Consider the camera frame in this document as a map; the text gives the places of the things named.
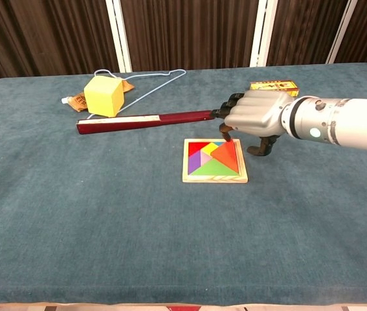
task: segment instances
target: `dark red stick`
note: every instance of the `dark red stick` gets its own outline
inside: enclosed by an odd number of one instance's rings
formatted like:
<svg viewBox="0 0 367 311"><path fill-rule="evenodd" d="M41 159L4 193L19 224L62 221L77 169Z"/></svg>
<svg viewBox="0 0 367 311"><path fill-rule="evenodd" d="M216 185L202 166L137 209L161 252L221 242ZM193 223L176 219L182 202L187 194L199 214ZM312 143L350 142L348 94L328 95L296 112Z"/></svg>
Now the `dark red stick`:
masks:
<svg viewBox="0 0 367 311"><path fill-rule="evenodd" d="M215 119L211 110L169 113L165 115L136 115L103 119L79 120L77 130L80 134L93 134L151 128L168 124L189 123Z"/></svg>

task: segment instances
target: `small box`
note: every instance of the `small box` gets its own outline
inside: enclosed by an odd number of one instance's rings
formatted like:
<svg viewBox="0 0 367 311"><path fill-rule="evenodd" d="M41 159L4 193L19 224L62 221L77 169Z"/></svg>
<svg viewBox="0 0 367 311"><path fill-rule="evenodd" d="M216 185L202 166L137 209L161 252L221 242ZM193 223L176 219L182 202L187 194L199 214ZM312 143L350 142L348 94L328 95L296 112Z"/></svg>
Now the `small box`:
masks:
<svg viewBox="0 0 367 311"><path fill-rule="evenodd" d="M271 81L259 81L251 82L250 89L263 89L271 91L285 91L292 97L297 97L300 89L291 80L271 80Z"/></svg>
<svg viewBox="0 0 367 311"><path fill-rule="evenodd" d="M94 76L84 87L88 112L115 117L124 104L122 79Z"/></svg>

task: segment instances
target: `robotic arm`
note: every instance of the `robotic arm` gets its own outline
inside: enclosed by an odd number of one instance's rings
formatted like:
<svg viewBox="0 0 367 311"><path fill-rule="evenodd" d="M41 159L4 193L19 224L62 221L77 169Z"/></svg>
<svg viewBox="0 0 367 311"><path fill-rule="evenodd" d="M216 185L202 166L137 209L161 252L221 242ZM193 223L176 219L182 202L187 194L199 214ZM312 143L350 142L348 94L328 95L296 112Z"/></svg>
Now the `robotic arm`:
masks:
<svg viewBox="0 0 367 311"><path fill-rule="evenodd" d="M281 91L254 90L233 94L212 111L224 119L219 127L226 140L231 130L261 137L247 151L267 156L283 134L297 139L367 150L367 99L298 99Z"/></svg>

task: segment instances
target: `teal felt surface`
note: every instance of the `teal felt surface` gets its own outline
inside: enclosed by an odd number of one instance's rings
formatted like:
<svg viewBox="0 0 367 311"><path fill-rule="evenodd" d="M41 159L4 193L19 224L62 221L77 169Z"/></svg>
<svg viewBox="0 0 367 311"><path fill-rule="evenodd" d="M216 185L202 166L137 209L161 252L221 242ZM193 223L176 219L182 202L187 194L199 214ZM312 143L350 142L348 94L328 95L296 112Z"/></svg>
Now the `teal felt surface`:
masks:
<svg viewBox="0 0 367 311"><path fill-rule="evenodd" d="M245 153L246 184L183 183L184 139L221 120L79 135L88 114L60 99L90 78L0 80L0 303L367 303L367 151L285 135ZM126 102L167 79L131 81ZM189 71L121 115L276 79L367 98L367 63Z"/></svg>

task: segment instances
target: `tangram puzzle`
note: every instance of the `tangram puzzle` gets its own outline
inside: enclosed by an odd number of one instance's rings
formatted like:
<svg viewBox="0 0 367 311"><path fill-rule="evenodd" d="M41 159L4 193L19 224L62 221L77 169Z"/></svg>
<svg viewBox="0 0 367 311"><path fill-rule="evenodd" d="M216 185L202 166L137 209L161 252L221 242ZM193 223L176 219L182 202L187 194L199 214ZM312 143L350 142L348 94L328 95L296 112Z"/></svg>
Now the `tangram puzzle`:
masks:
<svg viewBox="0 0 367 311"><path fill-rule="evenodd" d="M186 183L246 183L239 139L185 139L183 181Z"/></svg>

